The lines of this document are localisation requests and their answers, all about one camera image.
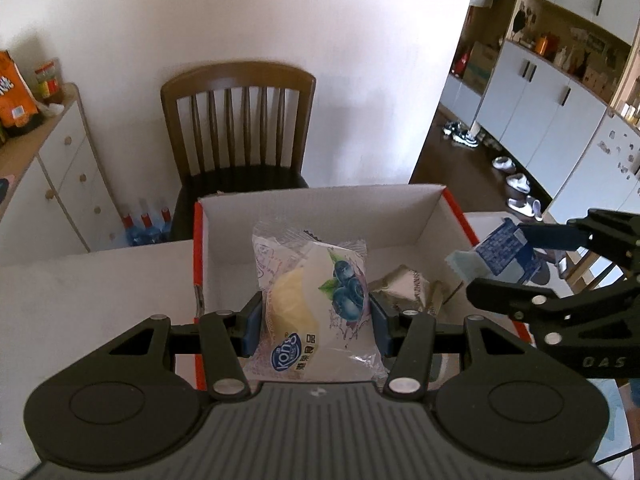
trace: blueberry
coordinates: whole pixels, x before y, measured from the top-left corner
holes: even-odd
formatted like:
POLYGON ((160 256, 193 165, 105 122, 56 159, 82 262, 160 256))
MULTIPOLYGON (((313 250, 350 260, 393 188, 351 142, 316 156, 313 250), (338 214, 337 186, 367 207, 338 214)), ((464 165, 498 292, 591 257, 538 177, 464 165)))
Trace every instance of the blueberry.
POLYGON ((334 276, 338 278, 342 286, 347 286, 347 282, 355 276, 355 272, 353 272, 353 267, 349 262, 339 260, 334 265, 334 276))
POLYGON ((362 284, 357 276, 353 276, 347 282, 347 291, 351 301, 362 308, 362 304, 364 302, 364 291, 362 290, 362 284))
POLYGON ((344 286, 334 290, 333 306, 335 313, 347 321, 357 321, 362 314, 362 307, 353 302, 349 297, 349 291, 344 286))

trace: black chair seat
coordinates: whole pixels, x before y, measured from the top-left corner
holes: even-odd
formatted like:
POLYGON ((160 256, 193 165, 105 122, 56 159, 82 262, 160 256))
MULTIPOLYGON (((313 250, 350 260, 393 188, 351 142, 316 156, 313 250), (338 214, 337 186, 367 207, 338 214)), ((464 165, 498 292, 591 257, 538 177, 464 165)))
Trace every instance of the black chair seat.
POLYGON ((270 189, 308 187, 305 179, 290 168, 256 165, 222 168, 190 176, 182 186, 175 205, 171 240, 193 238, 193 207, 203 196, 224 193, 246 193, 270 189))

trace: dark floor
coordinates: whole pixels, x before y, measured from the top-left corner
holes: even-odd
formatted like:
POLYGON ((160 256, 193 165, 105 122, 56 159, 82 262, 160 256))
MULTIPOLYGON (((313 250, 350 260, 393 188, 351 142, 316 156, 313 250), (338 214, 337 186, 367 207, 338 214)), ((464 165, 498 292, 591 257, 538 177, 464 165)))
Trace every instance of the dark floor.
MULTIPOLYGON (((464 212, 504 210, 516 214, 508 208, 507 199, 523 199, 525 195, 507 186, 507 175, 491 165, 496 156, 505 153, 482 143, 468 148, 453 142, 442 134, 446 122, 447 118, 436 112, 410 183, 445 184, 464 212)), ((531 194, 540 199, 543 208, 548 206, 548 196, 534 182, 531 194)))

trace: open box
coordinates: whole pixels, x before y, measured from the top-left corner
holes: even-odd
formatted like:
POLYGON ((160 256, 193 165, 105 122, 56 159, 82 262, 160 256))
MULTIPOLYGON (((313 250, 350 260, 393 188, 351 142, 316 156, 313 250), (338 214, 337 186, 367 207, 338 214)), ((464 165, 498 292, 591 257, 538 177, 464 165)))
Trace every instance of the open box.
POLYGON ((397 266, 445 285, 438 321, 461 324, 482 313, 511 332, 526 334, 505 316, 480 312, 445 262, 454 250, 478 243, 451 193, 436 184, 286 189, 201 198, 194 227, 194 284, 199 314, 239 311, 258 291, 252 234, 260 219, 284 219, 331 244, 364 240, 368 282, 397 266))

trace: orange snack bag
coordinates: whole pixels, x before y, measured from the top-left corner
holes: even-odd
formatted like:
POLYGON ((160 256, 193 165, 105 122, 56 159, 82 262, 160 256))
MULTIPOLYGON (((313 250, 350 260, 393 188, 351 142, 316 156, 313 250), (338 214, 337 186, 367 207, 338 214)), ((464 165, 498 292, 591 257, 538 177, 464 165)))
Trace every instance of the orange snack bag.
POLYGON ((26 133, 31 120, 40 119, 36 101, 7 51, 0 52, 0 122, 11 134, 26 133))

